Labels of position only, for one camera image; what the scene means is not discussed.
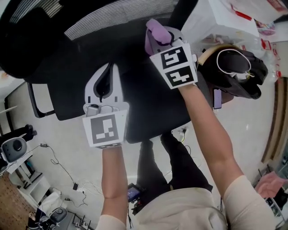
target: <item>sleeve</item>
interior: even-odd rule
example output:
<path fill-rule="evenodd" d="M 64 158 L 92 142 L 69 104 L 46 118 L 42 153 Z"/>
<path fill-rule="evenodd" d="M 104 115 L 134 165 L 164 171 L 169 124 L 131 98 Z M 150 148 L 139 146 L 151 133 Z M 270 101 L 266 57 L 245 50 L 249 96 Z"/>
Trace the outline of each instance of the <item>sleeve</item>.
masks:
<path fill-rule="evenodd" d="M 274 230 L 274 214 L 245 176 L 238 177 L 226 190 L 223 202 L 231 230 Z"/>
<path fill-rule="evenodd" d="M 126 230 L 122 221 L 109 215 L 100 216 L 96 230 Z"/>

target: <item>cable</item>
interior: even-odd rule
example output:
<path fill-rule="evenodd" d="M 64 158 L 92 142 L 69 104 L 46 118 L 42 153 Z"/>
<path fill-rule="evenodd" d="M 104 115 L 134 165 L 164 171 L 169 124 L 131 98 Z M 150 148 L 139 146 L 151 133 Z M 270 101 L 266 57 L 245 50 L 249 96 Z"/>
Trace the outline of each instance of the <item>cable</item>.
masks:
<path fill-rule="evenodd" d="M 31 151 L 33 151 L 34 149 L 30 150 L 29 152 L 25 153 L 22 157 L 24 157 L 25 155 L 27 155 L 28 153 L 30 153 Z M 2 176 L 12 165 L 16 164 L 17 160 L 14 161 L 11 165 L 6 166 L 5 169 L 2 169 L 2 171 L 0 172 L 0 176 Z"/>
<path fill-rule="evenodd" d="M 128 214 L 128 220 L 129 220 L 129 224 L 130 224 L 130 229 L 132 229 L 132 228 L 134 228 L 134 226 L 133 226 L 130 214 L 129 214 L 129 202 L 128 202 L 128 208 L 127 209 L 128 209 L 127 214 Z"/>
<path fill-rule="evenodd" d="M 221 54 L 222 52 L 224 52 L 224 51 L 235 51 L 235 52 L 241 54 L 241 55 L 247 60 L 247 62 L 249 63 L 249 69 L 248 69 L 245 73 L 246 73 L 248 76 L 250 76 L 250 77 L 254 77 L 253 74 L 249 74 L 249 73 L 248 73 L 248 72 L 251 70 L 251 63 L 250 63 L 250 61 L 248 60 L 247 57 L 245 57 L 244 54 L 242 54 L 240 51 L 238 51 L 238 50 L 236 50 L 236 49 L 224 49 L 224 50 L 221 50 L 221 51 L 218 53 L 217 59 L 216 59 L 216 64 L 217 64 L 219 70 L 221 70 L 221 71 L 222 71 L 223 73 L 225 73 L 225 74 L 229 74 L 229 75 L 234 74 L 234 72 L 231 72 L 231 73 L 225 72 L 225 71 L 222 70 L 222 69 L 220 68 L 220 66 L 219 66 L 219 62 L 218 62 L 219 56 L 220 56 L 220 54 Z"/>
<path fill-rule="evenodd" d="M 185 146 L 185 147 L 188 147 L 188 148 L 190 149 L 190 152 L 189 152 L 189 154 L 190 154 L 190 156 L 191 156 L 191 148 L 190 148 L 190 146 Z"/>
<path fill-rule="evenodd" d="M 86 181 L 88 181 L 89 183 L 84 183 L 84 184 L 83 184 L 81 180 L 86 180 Z M 91 181 L 89 181 L 89 180 L 87 180 L 87 179 L 85 179 L 85 178 L 81 178 L 81 179 L 80 179 L 80 183 L 82 184 L 82 188 L 83 188 L 84 185 L 86 185 L 86 184 L 91 184 L 91 185 L 93 185 L 93 186 L 97 189 L 97 191 L 98 191 L 98 189 L 101 189 L 101 187 L 96 186 L 96 185 L 93 184 Z"/>
<path fill-rule="evenodd" d="M 84 194 L 85 197 L 84 197 L 84 199 L 82 200 L 83 203 L 80 204 L 79 206 L 76 206 L 75 203 L 74 203 L 74 201 L 71 200 L 71 199 L 65 199 L 65 200 L 67 200 L 67 201 L 72 201 L 73 205 L 74 205 L 76 208 L 79 208 L 80 206 L 82 206 L 82 205 L 84 205 L 84 204 L 88 206 L 88 204 L 86 204 L 86 203 L 84 202 L 84 200 L 86 199 L 87 196 L 86 196 L 86 194 L 85 194 L 84 192 L 82 192 L 82 193 Z"/>
<path fill-rule="evenodd" d="M 221 212 L 223 211 L 222 198 L 221 198 L 221 200 L 220 200 L 220 211 L 221 211 Z"/>
<path fill-rule="evenodd" d="M 101 192 L 99 192 L 99 190 L 97 189 L 97 186 L 94 185 L 94 184 L 91 184 L 91 183 L 85 183 L 81 188 L 82 189 L 87 189 L 91 194 L 93 195 L 97 195 L 97 194 L 94 194 L 90 191 L 91 188 L 86 188 L 85 185 L 93 185 L 95 189 L 93 189 L 94 191 L 96 191 L 99 195 L 103 195 Z"/>
<path fill-rule="evenodd" d="M 73 184 L 75 184 L 75 182 L 74 182 L 72 176 L 68 173 L 68 171 L 63 167 L 62 164 L 60 164 L 60 162 L 59 162 L 58 159 L 56 158 L 54 150 L 53 150 L 49 145 L 47 145 L 47 147 L 50 148 L 50 149 L 52 150 L 53 155 L 54 155 L 54 158 L 55 158 L 56 161 L 57 161 L 57 162 L 56 162 L 56 161 L 54 161 L 53 159 L 50 159 L 51 163 L 54 164 L 54 165 L 59 164 L 59 165 L 60 165 L 60 166 L 65 170 L 65 172 L 69 175 L 69 177 L 71 178 L 71 181 L 73 182 Z"/>
<path fill-rule="evenodd" d="M 183 137 L 183 140 L 181 141 L 181 143 L 183 143 L 185 141 L 185 135 L 186 135 L 186 131 L 184 132 L 184 137 Z"/>

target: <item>chair seat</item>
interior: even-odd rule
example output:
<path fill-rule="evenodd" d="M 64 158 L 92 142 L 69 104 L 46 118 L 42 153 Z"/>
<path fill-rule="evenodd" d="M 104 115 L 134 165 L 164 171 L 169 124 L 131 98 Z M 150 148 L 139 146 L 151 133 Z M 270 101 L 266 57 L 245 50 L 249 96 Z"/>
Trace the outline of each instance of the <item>chair seat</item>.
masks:
<path fill-rule="evenodd" d="M 56 116 L 67 120 L 84 115 L 86 83 L 98 68 L 114 62 L 119 67 L 124 100 L 130 104 L 127 141 L 137 143 L 161 135 L 190 118 L 179 90 L 169 89 L 145 53 L 144 36 L 145 22 L 131 22 L 102 29 L 101 38 L 96 32 L 73 44 L 61 44 L 30 80 L 38 79 L 38 75 L 49 79 L 47 85 Z"/>

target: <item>black pants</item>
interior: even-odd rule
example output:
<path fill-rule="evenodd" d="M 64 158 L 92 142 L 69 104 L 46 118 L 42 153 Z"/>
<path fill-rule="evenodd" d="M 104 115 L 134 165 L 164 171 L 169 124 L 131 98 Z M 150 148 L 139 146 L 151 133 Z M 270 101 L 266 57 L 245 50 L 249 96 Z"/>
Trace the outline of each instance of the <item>black pants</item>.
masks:
<path fill-rule="evenodd" d="M 161 136 L 161 143 L 170 156 L 172 180 L 167 183 L 162 172 L 155 163 L 153 143 L 145 141 L 141 144 L 138 162 L 137 185 L 146 189 L 140 197 L 141 205 L 136 207 L 137 214 L 145 205 L 163 193 L 183 188 L 204 188 L 212 191 L 207 179 L 197 167 L 186 147 L 172 133 Z"/>
<path fill-rule="evenodd" d="M 30 140 L 33 139 L 33 134 L 32 134 L 33 130 L 29 128 L 28 125 L 26 125 L 25 127 L 22 127 L 22 128 L 18 128 L 12 132 L 9 132 L 7 134 L 4 134 L 3 136 L 0 136 L 0 146 L 3 144 L 3 142 L 11 139 L 11 138 L 14 138 L 14 137 L 19 137 L 23 134 L 25 134 L 22 138 L 28 142 Z"/>

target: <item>black office chair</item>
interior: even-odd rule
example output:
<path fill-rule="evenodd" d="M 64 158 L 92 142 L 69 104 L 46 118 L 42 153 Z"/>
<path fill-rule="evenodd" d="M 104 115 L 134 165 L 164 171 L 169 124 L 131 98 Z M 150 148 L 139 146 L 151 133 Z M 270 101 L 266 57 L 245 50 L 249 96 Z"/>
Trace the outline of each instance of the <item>black office chair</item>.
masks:
<path fill-rule="evenodd" d="M 0 19 L 0 66 L 28 82 L 36 117 L 55 113 L 66 120 L 84 114 L 86 83 L 115 62 L 130 104 L 127 140 L 150 139 L 190 118 L 179 91 L 168 88 L 144 51 L 145 24 L 155 18 L 181 29 L 197 1 L 11 0 Z M 53 111 L 39 111 L 32 84 L 47 84 Z"/>

